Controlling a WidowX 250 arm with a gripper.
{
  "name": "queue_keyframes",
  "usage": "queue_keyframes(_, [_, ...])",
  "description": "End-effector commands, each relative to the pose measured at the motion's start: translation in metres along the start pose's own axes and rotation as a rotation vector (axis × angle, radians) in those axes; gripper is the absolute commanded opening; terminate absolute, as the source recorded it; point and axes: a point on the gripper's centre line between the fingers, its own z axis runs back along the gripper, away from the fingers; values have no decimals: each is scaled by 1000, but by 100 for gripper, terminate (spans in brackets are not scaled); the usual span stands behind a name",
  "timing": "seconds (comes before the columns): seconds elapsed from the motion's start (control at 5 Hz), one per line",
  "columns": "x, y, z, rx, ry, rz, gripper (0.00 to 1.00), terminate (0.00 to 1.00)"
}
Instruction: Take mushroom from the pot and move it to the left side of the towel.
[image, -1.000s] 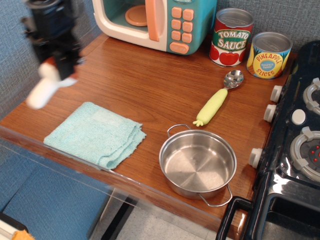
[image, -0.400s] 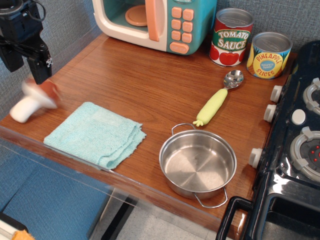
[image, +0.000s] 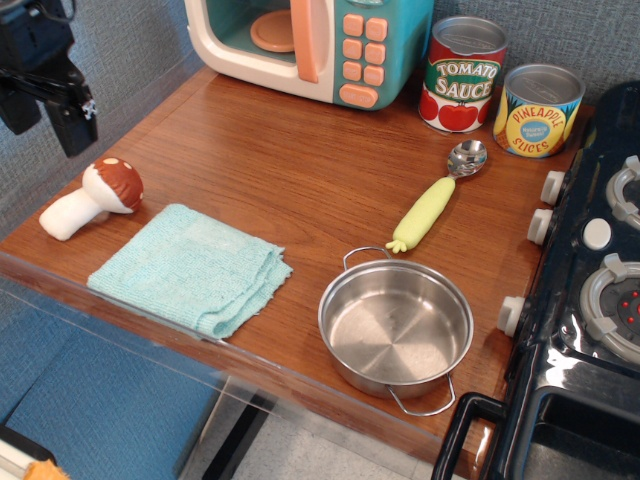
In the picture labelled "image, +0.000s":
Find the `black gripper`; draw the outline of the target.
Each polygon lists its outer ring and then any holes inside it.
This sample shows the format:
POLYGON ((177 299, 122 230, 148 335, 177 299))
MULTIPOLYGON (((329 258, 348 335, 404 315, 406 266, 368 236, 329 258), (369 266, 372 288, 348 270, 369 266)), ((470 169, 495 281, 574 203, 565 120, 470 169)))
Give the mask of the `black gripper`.
POLYGON ((74 1, 1 3, 1 120, 21 135, 41 120, 35 99, 45 102, 67 157, 98 140, 95 100, 69 58, 76 13, 74 1))

